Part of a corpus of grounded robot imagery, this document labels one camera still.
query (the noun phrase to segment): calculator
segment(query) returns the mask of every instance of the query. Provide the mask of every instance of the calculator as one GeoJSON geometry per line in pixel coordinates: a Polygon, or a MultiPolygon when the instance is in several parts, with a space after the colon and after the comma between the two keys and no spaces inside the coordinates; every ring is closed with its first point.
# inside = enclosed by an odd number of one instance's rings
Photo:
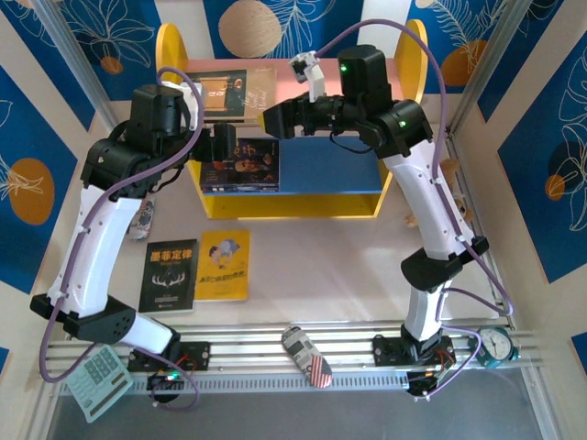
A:
{"type": "Polygon", "coordinates": [[[132,377],[110,346],[102,346],[65,380],[90,424],[132,386],[132,377]]]}

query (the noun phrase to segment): table surface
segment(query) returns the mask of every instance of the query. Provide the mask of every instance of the table surface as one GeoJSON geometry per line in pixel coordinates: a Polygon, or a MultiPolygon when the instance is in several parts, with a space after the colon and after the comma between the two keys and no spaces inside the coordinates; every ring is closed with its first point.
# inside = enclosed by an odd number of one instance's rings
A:
{"type": "MultiPolygon", "coordinates": [[[[404,224],[409,206],[393,182],[372,219],[208,220],[189,173],[155,199],[148,241],[200,238],[207,230],[249,229],[249,299],[197,302],[192,313],[163,314],[176,325],[241,325],[312,321],[403,320],[410,287],[400,263],[422,246],[404,224]]],[[[110,294],[138,306],[147,243],[126,239],[110,294]]],[[[455,286],[491,300],[481,269],[469,264],[455,286]]],[[[449,297],[445,318],[496,318],[465,297],[449,297]]]]}

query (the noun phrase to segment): black book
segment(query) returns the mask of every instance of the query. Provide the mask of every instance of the black book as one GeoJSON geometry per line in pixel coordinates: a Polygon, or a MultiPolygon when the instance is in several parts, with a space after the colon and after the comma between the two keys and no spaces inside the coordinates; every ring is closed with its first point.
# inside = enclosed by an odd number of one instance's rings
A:
{"type": "Polygon", "coordinates": [[[193,310],[196,265],[195,239],[149,243],[138,311],[158,314],[193,310]]]}

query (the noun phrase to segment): book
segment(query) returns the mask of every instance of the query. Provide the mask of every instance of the book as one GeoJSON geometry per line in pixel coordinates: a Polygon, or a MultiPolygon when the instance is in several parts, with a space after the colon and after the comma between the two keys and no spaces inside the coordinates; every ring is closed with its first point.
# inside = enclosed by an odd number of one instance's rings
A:
{"type": "Polygon", "coordinates": [[[205,90],[205,122],[258,123],[257,116],[275,105],[276,71],[272,66],[188,75],[205,90]]]}
{"type": "Polygon", "coordinates": [[[138,311],[143,314],[192,311],[197,240],[148,243],[138,311]]]}
{"type": "Polygon", "coordinates": [[[197,301],[244,301],[249,296],[250,231],[211,231],[202,234],[197,301]]]}
{"type": "Polygon", "coordinates": [[[272,138],[238,139],[224,162],[203,163],[203,193],[276,193],[280,188],[279,141],[272,138]]]}

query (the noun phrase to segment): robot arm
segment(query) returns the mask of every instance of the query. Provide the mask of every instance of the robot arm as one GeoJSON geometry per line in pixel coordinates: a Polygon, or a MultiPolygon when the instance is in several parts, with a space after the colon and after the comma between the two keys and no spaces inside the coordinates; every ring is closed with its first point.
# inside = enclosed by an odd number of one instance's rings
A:
{"type": "MultiPolygon", "coordinates": [[[[305,59],[293,59],[295,72],[305,69],[305,59]]],[[[360,45],[342,50],[338,64],[342,95],[302,94],[266,110],[261,123],[277,138],[293,138],[296,126],[301,126],[306,136],[317,130],[335,135],[356,131],[400,184],[418,219],[423,240],[423,247],[402,262],[402,273],[412,286],[409,313],[402,328],[403,360],[417,364],[440,342],[437,306],[442,291],[471,261],[463,243],[481,254],[488,248],[487,240],[474,236],[452,197],[448,197],[449,208],[461,226],[460,234],[455,232],[437,183],[445,194],[449,194],[449,188],[445,181],[433,179],[430,125],[418,103],[392,99],[383,53],[371,45],[360,45]]],[[[313,64],[314,72],[318,68],[313,64]]]]}
{"type": "MultiPolygon", "coordinates": [[[[130,119],[89,150],[82,171],[83,189],[76,227],[57,279],[47,294],[32,298],[31,309],[49,318],[62,296],[61,283],[78,233],[95,202],[118,182],[151,169],[180,151],[191,137],[197,112],[191,90],[184,86],[146,85],[133,93],[130,119]]],[[[226,124],[204,129],[187,157],[170,169],[181,170],[188,159],[222,161],[236,143],[236,130],[226,124]]],[[[162,172],[130,184],[103,203],[87,226],[57,320],[84,341],[123,342],[174,361],[179,334],[107,294],[118,251],[141,200],[155,192],[162,172]]]]}

